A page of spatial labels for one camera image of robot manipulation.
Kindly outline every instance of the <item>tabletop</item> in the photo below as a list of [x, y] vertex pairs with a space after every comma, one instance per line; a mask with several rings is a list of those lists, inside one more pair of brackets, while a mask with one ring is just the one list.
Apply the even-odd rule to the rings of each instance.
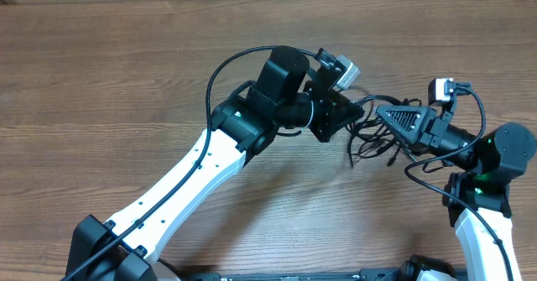
[[[172, 168], [205, 127], [212, 71], [240, 50], [287, 44], [344, 54], [355, 86], [426, 99], [470, 81], [487, 131], [537, 133], [537, 0], [215, 0], [0, 6], [0, 279], [57, 280], [72, 232], [105, 221]], [[268, 53], [230, 64], [212, 104], [256, 79]], [[358, 99], [359, 90], [346, 92]], [[476, 133], [462, 97], [454, 123]], [[355, 271], [413, 253], [464, 267], [441, 197], [393, 150], [351, 168], [341, 131], [277, 138], [216, 189], [163, 259], [221, 273]], [[451, 171], [420, 174], [443, 187]], [[537, 163], [512, 184], [514, 248], [537, 280]]]

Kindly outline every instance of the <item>wooden table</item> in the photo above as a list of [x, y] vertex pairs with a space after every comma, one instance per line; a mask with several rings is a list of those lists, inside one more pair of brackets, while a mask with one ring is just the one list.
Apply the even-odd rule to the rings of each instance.
[[[436, 76], [471, 81], [487, 130], [537, 133], [537, 0], [241, 0], [0, 7], [0, 279], [57, 280], [71, 233], [159, 180], [204, 129], [212, 71], [248, 47], [324, 47], [358, 63], [356, 85], [426, 99]], [[213, 104], [268, 53], [232, 63]], [[351, 97], [362, 97], [349, 92]], [[455, 124], [479, 129], [470, 97]], [[163, 258], [222, 273], [352, 271], [410, 254], [464, 258], [441, 197], [393, 151], [350, 168], [338, 133], [278, 138], [219, 187]], [[514, 246], [537, 280], [537, 164], [512, 186]], [[443, 186], [450, 169], [421, 175]]]

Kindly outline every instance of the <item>robotic arm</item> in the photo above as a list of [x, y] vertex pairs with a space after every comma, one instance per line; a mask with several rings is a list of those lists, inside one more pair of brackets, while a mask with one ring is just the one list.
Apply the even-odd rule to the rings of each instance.
[[[347, 89], [360, 74], [347, 58], [336, 58], [323, 49], [318, 54], [288, 46], [260, 48], [263, 49], [271, 49], [272, 53], [258, 80], [239, 86], [215, 108], [210, 116], [210, 128], [161, 181], [105, 223], [88, 216], [77, 226], [64, 280], [180, 280], [173, 267], [159, 260], [168, 240], [218, 185], [263, 152], [276, 136], [289, 135], [279, 133], [280, 128], [308, 127], [320, 142], [326, 143], [349, 122], [364, 116], [362, 103], [351, 102], [336, 91], [336, 88]], [[310, 68], [305, 55], [313, 56], [321, 67]], [[299, 92], [305, 75], [311, 80]], [[451, 81], [440, 81], [442, 90], [436, 84], [431, 85], [441, 94], [430, 96], [435, 102], [443, 101], [443, 113], [439, 117], [430, 107], [380, 106], [377, 110], [403, 150], [413, 157], [425, 153], [446, 155], [475, 138], [450, 125], [459, 90], [450, 92]], [[246, 89], [246, 97], [239, 96]], [[454, 164], [466, 171], [452, 174], [446, 190], [472, 204], [496, 230], [508, 251], [515, 280], [519, 280], [510, 240], [508, 183], [525, 171], [525, 165], [534, 155], [535, 141], [533, 135], [518, 124], [508, 123], [503, 127], [480, 138], [471, 150], [445, 160], [445, 164]], [[512, 142], [502, 136], [505, 131], [510, 131], [518, 140]], [[522, 148], [520, 144], [524, 143], [528, 144], [524, 161], [493, 154], [493, 150], [503, 148], [508, 148], [508, 154], [514, 154], [516, 150], [511, 151], [514, 148], [511, 146]], [[481, 222], [456, 201], [448, 198], [443, 202], [449, 208], [451, 225], [456, 227], [461, 240], [470, 280], [504, 278], [505, 268], [502, 271], [503, 266], [499, 265], [503, 263], [502, 255], [487, 230], [479, 226]], [[393, 280], [452, 280], [455, 276], [449, 264], [413, 256], [393, 275]]]

